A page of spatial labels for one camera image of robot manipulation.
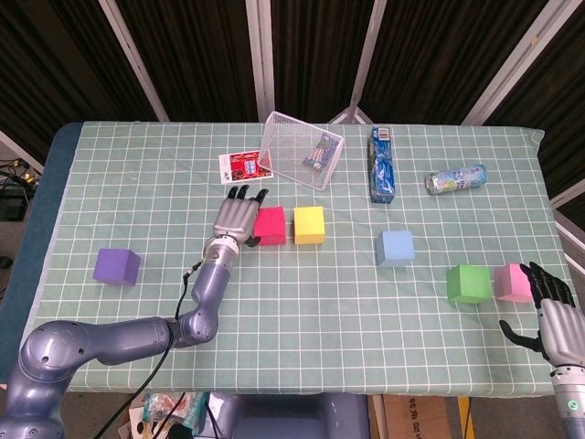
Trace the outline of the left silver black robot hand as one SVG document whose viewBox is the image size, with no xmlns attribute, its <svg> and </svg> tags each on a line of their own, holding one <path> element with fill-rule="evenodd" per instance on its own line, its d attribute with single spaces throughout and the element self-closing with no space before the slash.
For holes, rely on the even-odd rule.
<svg viewBox="0 0 585 439">
<path fill-rule="evenodd" d="M 255 197 L 247 198 L 249 186 L 234 186 L 223 200 L 213 226 L 213 236 L 229 236 L 241 246 L 256 247 L 261 238 L 254 232 L 255 221 L 261 204 L 268 195 L 268 189 L 262 189 Z"/>
</svg>

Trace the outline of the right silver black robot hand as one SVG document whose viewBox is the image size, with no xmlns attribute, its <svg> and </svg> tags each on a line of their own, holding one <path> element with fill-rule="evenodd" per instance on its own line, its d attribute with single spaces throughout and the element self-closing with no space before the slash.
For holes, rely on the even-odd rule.
<svg viewBox="0 0 585 439">
<path fill-rule="evenodd" d="M 576 307 L 569 286 L 535 262 L 520 264 L 529 282 L 537 312 L 535 337 L 517 334 L 505 320 L 504 336 L 516 346 L 540 353 L 553 367 L 584 367 L 584 314 Z"/>
</svg>

